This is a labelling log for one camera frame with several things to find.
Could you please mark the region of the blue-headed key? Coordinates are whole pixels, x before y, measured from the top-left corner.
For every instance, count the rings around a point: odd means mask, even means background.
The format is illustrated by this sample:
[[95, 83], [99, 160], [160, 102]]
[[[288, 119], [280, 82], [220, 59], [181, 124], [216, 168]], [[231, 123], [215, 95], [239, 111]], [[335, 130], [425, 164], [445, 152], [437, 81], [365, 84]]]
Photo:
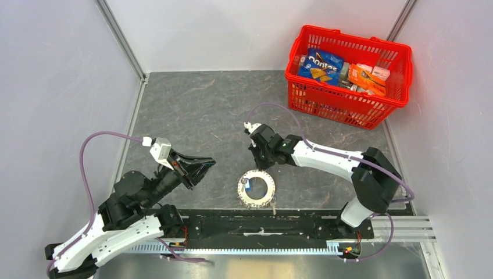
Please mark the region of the blue-headed key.
[[249, 192], [252, 190], [252, 182], [249, 179], [247, 179], [244, 183], [244, 190], [245, 192]]

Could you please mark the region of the round keyring disc with keys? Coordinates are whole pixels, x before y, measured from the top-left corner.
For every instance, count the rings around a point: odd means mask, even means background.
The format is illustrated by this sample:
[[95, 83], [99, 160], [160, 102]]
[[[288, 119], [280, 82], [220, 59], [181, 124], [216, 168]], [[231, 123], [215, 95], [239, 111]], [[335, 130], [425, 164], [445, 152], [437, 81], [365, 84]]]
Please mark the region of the round keyring disc with keys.
[[[249, 179], [252, 190], [245, 192], [244, 183]], [[250, 170], [245, 172], [238, 184], [237, 193], [241, 203], [251, 210], [270, 208], [272, 215], [277, 215], [276, 185], [274, 179], [266, 171]]]

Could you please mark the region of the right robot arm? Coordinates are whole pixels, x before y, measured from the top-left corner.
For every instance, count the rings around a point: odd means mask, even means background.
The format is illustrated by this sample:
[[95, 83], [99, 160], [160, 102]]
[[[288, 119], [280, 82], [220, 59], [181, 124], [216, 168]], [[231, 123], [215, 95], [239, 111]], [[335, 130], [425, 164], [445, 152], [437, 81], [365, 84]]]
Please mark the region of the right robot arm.
[[340, 236], [353, 236], [364, 219], [386, 213], [392, 204], [401, 176], [379, 149], [343, 151], [316, 145], [298, 135], [282, 137], [266, 124], [245, 123], [244, 127], [259, 170], [288, 164], [324, 171], [352, 183], [356, 196], [343, 207], [335, 222]]

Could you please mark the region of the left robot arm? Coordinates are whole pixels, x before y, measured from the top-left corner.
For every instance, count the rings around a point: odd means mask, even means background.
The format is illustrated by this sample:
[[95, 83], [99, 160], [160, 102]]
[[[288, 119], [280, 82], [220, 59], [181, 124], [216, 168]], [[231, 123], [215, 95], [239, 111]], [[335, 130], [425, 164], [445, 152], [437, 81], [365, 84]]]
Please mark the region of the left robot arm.
[[160, 201], [178, 186], [193, 189], [215, 165], [211, 157], [187, 156], [171, 150], [167, 165], [152, 178], [140, 171], [123, 174], [114, 192], [94, 218], [64, 243], [45, 247], [49, 278], [90, 278], [132, 246], [155, 238], [185, 237], [185, 225], [174, 205]]

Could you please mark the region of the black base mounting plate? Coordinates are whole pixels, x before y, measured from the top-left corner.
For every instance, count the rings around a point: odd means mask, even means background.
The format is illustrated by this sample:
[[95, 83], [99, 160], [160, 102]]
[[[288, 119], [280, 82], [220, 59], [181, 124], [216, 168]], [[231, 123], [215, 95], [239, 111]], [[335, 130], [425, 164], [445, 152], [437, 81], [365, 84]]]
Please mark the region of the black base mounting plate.
[[345, 229], [331, 209], [180, 209], [187, 247], [212, 250], [322, 248], [327, 241], [373, 239], [369, 220]]

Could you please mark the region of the red plastic shopping basket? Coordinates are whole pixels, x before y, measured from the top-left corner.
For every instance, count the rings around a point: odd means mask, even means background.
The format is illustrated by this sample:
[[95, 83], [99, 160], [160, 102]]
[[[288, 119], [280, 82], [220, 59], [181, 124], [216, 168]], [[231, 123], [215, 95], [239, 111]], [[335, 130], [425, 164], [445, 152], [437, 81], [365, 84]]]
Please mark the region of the red plastic shopping basket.
[[407, 104], [411, 56], [404, 44], [305, 25], [285, 70], [288, 106], [371, 130]]

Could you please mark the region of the blue Doritos bag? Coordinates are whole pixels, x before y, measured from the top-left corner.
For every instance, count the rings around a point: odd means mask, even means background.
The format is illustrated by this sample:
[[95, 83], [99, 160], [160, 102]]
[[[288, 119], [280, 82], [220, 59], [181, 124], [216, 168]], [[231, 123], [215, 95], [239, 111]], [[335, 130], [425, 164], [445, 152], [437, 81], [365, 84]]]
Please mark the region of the blue Doritos bag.
[[344, 62], [344, 59], [338, 55], [317, 48], [308, 48], [305, 60], [298, 70], [298, 76], [336, 86]]

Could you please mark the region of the orange snack box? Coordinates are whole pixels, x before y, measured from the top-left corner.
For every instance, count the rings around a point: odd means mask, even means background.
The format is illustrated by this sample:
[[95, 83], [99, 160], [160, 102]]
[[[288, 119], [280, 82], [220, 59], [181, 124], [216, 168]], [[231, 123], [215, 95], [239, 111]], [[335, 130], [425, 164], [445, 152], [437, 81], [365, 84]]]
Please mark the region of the orange snack box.
[[356, 64], [350, 64], [348, 80], [364, 90], [370, 90], [374, 95], [387, 95], [386, 82], [373, 76], [370, 71], [367, 71]]

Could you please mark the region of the pink small box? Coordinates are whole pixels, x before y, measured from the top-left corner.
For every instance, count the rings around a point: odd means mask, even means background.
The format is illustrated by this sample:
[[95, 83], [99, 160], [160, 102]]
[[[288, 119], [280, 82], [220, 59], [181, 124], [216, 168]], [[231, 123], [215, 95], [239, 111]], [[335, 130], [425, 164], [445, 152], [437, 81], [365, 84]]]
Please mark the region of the pink small box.
[[371, 74], [380, 80], [386, 81], [389, 78], [391, 71], [383, 67], [374, 66]]

